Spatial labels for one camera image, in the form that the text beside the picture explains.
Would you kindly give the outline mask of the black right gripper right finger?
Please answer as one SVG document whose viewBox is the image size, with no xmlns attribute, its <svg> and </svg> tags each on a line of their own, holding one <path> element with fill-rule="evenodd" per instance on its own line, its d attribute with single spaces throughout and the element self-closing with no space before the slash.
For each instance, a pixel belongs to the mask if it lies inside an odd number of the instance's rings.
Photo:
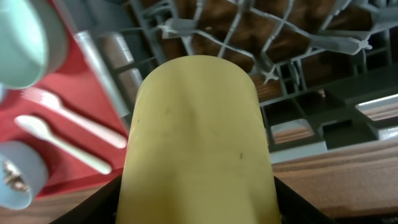
<svg viewBox="0 0 398 224">
<path fill-rule="evenodd" d="M 274 182 L 282 223 L 336 224 L 277 177 L 274 177 Z"/>
</svg>

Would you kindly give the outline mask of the yellow plastic cup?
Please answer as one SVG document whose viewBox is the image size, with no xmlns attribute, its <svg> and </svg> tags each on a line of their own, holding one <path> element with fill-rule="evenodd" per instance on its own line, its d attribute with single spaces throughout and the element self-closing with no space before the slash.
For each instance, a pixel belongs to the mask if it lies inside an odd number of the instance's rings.
<svg viewBox="0 0 398 224">
<path fill-rule="evenodd" d="M 136 98 L 117 223 L 280 223 L 256 88 L 225 59 L 168 61 Z"/>
</svg>

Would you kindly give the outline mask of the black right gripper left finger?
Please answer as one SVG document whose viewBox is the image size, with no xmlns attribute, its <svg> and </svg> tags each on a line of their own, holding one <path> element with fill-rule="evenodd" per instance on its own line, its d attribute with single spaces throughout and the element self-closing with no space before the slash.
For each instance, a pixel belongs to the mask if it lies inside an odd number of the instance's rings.
<svg viewBox="0 0 398 224">
<path fill-rule="evenodd" d="M 115 224 L 122 176 L 50 224 Z"/>
</svg>

